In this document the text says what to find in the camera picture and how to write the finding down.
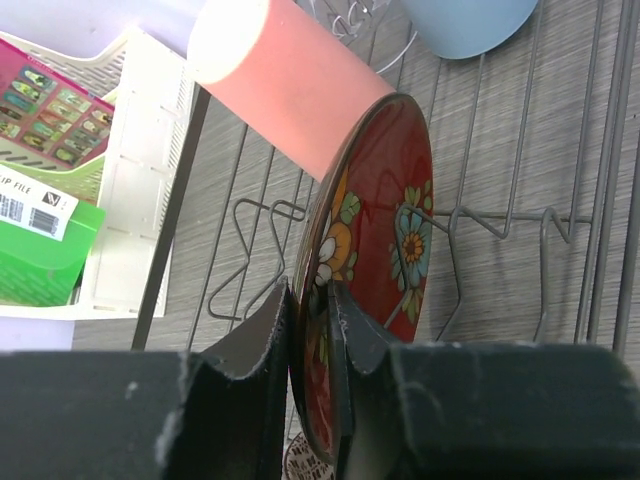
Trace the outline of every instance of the white crate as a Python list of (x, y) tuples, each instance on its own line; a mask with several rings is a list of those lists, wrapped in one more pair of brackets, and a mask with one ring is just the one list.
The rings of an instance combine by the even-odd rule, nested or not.
[[(91, 59), (0, 36), (96, 95), (118, 89), (98, 197), (107, 216), (87, 259), (76, 302), (50, 308), (0, 305), (0, 317), (136, 317), (191, 113), (194, 83), (185, 61), (137, 29)], [(170, 262), (171, 256), (156, 316), (164, 315)]]

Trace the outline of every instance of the green folder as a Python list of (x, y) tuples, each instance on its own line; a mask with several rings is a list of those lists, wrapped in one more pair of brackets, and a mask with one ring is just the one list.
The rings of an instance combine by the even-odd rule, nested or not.
[(0, 304), (66, 305), (104, 218), (79, 202), (62, 241), (0, 220)]

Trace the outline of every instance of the pink cup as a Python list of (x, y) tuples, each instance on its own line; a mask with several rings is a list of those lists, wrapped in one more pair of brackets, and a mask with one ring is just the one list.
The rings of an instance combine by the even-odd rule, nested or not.
[(393, 92), (293, 0), (209, 0), (187, 60), (196, 82), (318, 181)]

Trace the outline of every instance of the blue cup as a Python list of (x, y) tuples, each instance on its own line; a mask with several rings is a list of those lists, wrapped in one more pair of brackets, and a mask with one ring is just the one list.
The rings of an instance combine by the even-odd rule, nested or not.
[(459, 60), (497, 47), (527, 21), (538, 0), (401, 0), (426, 46)]

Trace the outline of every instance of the red plate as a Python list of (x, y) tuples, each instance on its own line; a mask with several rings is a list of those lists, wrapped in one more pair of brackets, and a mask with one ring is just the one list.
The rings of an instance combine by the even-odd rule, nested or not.
[(291, 377), (309, 444), (330, 462), (331, 393), (321, 321), (326, 282), (346, 282), (360, 307), (400, 340), (411, 342), (416, 333), (432, 228), (420, 215), (398, 209), (409, 203), (432, 215), (433, 183), (427, 126), (415, 100), (404, 94), (381, 99), (354, 130), (318, 195), (294, 277)]

